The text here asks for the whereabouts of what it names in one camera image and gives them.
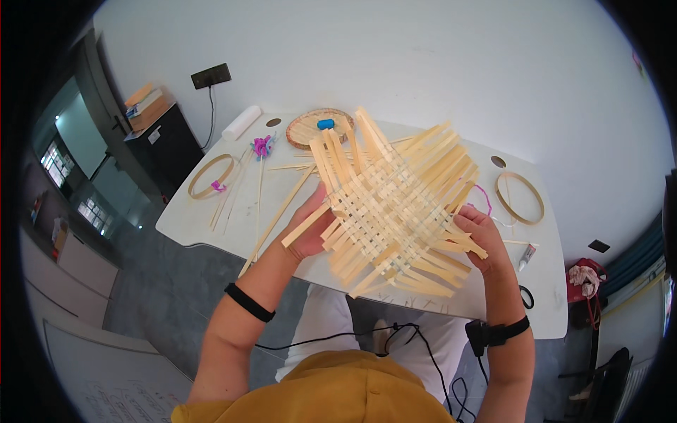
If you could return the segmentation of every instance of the white foam roll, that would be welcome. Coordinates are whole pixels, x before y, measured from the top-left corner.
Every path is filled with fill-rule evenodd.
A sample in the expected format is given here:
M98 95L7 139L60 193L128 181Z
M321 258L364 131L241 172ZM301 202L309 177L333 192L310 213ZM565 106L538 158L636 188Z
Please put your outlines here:
M260 115L260 107L249 106L223 130L221 136L226 141L235 141Z

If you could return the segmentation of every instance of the radiator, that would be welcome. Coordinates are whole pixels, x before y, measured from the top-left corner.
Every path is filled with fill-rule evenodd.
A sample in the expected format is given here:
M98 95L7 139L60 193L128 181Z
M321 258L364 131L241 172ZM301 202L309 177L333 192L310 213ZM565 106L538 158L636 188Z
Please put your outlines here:
M639 364L633 365L630 368L630 373L628 373L628 380L626 381L626 387L623 390L623 396L621 397L621 403L614 417L614 423L617 422L623 413L625 413L626 408L630 404L631 400L634 398L634 395L639 391L639 388L642 386L644 379L649 373L649 368L651 368L651 362L653 359L644 360Z

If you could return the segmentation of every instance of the person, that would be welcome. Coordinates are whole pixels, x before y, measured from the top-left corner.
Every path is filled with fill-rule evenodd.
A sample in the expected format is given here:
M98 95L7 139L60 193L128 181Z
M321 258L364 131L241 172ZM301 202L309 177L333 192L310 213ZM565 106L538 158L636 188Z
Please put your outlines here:
M237 280L237 287L265 310L275 310L299 263L323 251L320 234L334 219L331 210L288 248L281 241L325 196L320 183L261 258ZM517 277L491 218L463 206L454 223L471 233L489 255L481 260L468 253L484 278L487 324L507 326L523 319ZM467 321L434 313L416 320L446 383L455 374L467 341ZM174 409L174 423L454 421L442 405L446 398L439 373L418 336L409 343L409 336L397 337L387 357L361 351L349 335L292 347L285 366L278 370L279 383L250 392L250 355L264 325L230 295L221 299L204 334L195 383L186 404ZM339 332L353 332L345 294L311 285L292 342ZM531 328L503 345L489 347L487 354L491 377L477 422L523 422L534 367Z

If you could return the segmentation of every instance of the chair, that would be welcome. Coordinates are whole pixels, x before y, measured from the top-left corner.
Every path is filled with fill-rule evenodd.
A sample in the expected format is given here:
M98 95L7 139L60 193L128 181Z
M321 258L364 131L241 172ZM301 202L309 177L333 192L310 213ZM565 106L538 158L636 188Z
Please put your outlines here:
M592 377L590 396L587 400L583 400L584 404L577 414L564 415L564 418L568 420L543 419L543 422L613 423L626 387L631 365L630 352L623 347L616 351L606 364L596 369L559 375L560 379L577 376L587 376L588 379Z

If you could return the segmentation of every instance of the black cabinet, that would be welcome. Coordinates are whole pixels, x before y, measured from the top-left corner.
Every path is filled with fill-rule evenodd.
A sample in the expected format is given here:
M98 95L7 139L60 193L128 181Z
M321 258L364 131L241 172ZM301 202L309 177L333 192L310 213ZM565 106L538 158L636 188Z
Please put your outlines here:
M138 138L125 142L167 199L204 156L177 104Z

